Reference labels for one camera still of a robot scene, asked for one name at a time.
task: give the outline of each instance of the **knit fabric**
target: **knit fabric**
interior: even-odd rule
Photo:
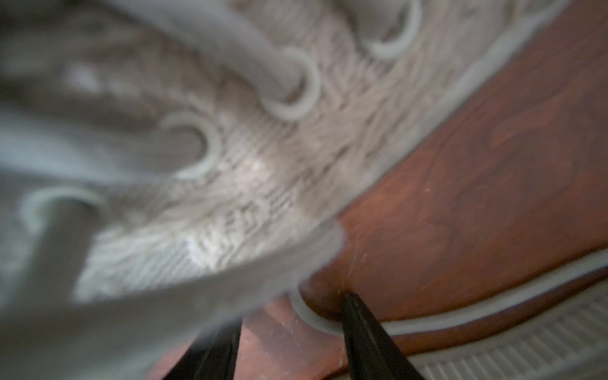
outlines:
[[[30,106],[134,132],[189,109],[223,140],[218,165],[197,181],[81,184],[109,198],[113,219],[95,240],[78,299],[216,273],[298,240],[405,157],[568,1],[513,19],[512,0],[426,0],[415,42],[391,63],[358,48],[332,1],[240,3],[277,46],[300,47],[318,62],[322,97],[301,122],[274,120],[219,63],[107,10],[78,10],[36,37],[55,41],[50,49],[61,56],[45,59],[60,69],[14,84]],[[105,44],[79,40],[107,34]],[[34,240],[15,216],[20,197],[54,183],[2,183],[3,280]]]

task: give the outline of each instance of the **wood grain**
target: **wood grain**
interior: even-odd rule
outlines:
[[[575,2],[343,212],[350,241],[301,287],[309,305],[339,318],[350,290],[381,320],[449,311],[608,246],[607,36],[603,2]],[[481,339],[606,277],[396,341],[413,354]],[[286,298],[245,319],[237,380],[316,380],[346,365],[342,339],[305,325]]]

